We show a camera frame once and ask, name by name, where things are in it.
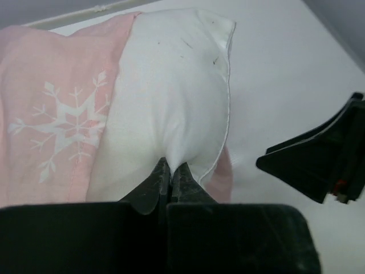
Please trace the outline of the white pillow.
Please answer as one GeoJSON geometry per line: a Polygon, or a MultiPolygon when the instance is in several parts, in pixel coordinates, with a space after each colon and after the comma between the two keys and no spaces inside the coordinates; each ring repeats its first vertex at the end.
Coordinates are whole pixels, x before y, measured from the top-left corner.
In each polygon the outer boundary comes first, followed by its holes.
{"type": "Polygon", "coordinates": [[[136,17],[119,61],[87,201],[125,197],[161,158],[172,172],[187,164],[214,200],[230,201],[233,171],[225,143],[235,27],[233,20],[201,9],[136,17]]]}

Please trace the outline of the pink printed pillowcase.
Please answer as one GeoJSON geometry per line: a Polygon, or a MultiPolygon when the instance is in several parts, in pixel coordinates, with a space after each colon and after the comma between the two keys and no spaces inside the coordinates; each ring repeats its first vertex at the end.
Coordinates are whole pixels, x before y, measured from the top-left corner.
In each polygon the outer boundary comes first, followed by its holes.
{"type": "Polygon", "coordinates": [[[140,14],[69,36],[1,30],[1,206],[88,202],[119,61],[140,14]]]}

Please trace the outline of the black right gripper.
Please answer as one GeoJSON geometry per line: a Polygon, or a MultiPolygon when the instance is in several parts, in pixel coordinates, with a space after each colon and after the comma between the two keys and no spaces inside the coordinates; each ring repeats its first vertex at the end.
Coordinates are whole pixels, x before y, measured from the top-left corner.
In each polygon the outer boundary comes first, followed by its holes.
{"type": "Polygon", "coordinates": [[[364,94],[353,93],[320,126],[268,148],[256,166],[317,203],[327,194],[356,201],[364,189],[364,94]]]}

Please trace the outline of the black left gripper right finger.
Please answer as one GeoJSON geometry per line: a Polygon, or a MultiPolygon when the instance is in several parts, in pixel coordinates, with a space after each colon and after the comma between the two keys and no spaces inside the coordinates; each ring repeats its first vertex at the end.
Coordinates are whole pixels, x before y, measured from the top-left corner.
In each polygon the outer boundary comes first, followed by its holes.
{"type": "Polygon", "coordinates": [[[167,205],[168,273],[318,273],[303,215],[283,204],[219,204],[187,164],[172,179],[167,205]]]}

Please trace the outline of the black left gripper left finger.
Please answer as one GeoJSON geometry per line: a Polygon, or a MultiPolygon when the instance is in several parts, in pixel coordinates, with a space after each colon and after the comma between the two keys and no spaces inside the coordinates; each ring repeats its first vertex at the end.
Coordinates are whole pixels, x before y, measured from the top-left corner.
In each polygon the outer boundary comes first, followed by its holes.
{"type": "Polygon", "coordinates": [[[170,170],[151,174],[117,202],[19,205],[1,209],[2,273],[163,271],[170,170]]]}

